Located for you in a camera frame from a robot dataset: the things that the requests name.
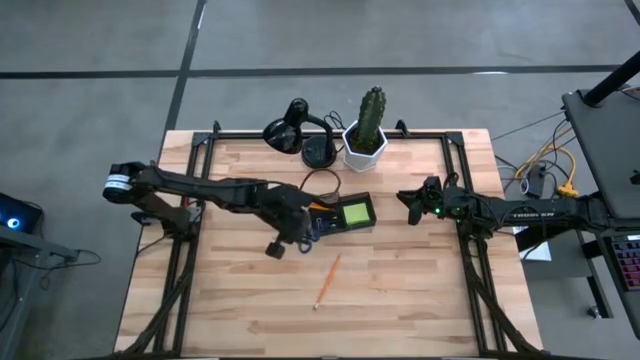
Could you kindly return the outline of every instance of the white pot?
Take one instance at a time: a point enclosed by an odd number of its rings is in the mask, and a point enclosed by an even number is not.
[[[358,125],[358,121],[354,121],[347,130],[342,133],[342,141],[344,142],[344,163],[350,167],[355,172],[365,172],[367,170],[371,170],[376,166],[378,159],[382,156],[384,152],[384,148],[387,147],[387,138],[384,136],[384,132],[380,128],[378,128],[378,134],[380,135],[380,139],[382,140],[382,145],[376,150],[372,155],[360,154],[357,152],[353,152],[351,147],[349,146],[349,141],[347,141],[347,135],[356,128]]]

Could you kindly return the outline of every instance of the butcher block tabletop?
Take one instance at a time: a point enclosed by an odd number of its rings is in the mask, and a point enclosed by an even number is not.
[[[489,132],[455,131],[464,135],[474,190],[503,196]],[[159,161],[162,169],[186,171],[193,133],[167,133]],[[300,185],[310,171],[299,154],[279,153],[262,140],[216,140],[214,144],[210,179],[250,177]],[[452,151],[459,172],[458,156]],[[285,245],[281,260],[269,258],[264,250],[277,235],[275,230],[253,215],[232,214],[208,204],[202,215],[182,356],[478,354],[454,222],[427,215],[417,226],[409,226],[408,209],[395,197],[398,190],[419,188],[429,175],[444,179],[441,143],[390,139],[375,169],[357,174],[344,165],[342,153],[331,169],[342,179],[341,195],[371,194],[377,223],[373,228],[322,237],[308,254]],[[320,172],[304,190],[322,194],[335,186],[331,174]],[[161,196],[179,203],[176,196]],[[161,236],[159,226],[146,227],[139,246]],[[525,338],[540,348],[515,240],[496,234],[488,245],[500,306]],[[171,240],[166,239],[135,260],[115,350],[129,346],[160,306],[170,252]],[[316,297],[339,254],[333,282],[314,311]],[[177,308],[169,318],[167,349]],[[483,309],[487,338],[493,344],[491,322]]]

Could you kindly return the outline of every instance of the desk lamp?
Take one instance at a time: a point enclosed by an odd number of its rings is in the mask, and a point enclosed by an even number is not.
[[[303,143],[300,125],[304,122],[320,126],[326,134],[311,136]],[[302,161],[310,168],[326,168],[336,160],[331,126],[310,115],[309,104],[302,98],[293,99],[284,117],[267,125],[262,138],[272,148],[285,154],[297,154],[302,150]]]

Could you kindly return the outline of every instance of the yellow pencil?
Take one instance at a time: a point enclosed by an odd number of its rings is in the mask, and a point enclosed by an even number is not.
[[[338,254],[338,257],[336,257],[336,261],[334,261],[333,266],[329,271],[329,275],[327,275],[327,279],[324,281],[324,285],[322,286],[322,290],[320,290],[318,299],[316,300],[315,305],[313,305],[313,310],[318,309],[318,306],[320,306],[320,301],[322,301],[324,294],[327,293],[327,289],[329,288],[329,285],[331,285],[331,282],[333,281],[333,277],[336,274],[336,270],[338,270],[338,265],[340,265],[340,257],[341,257],[341,254]]]

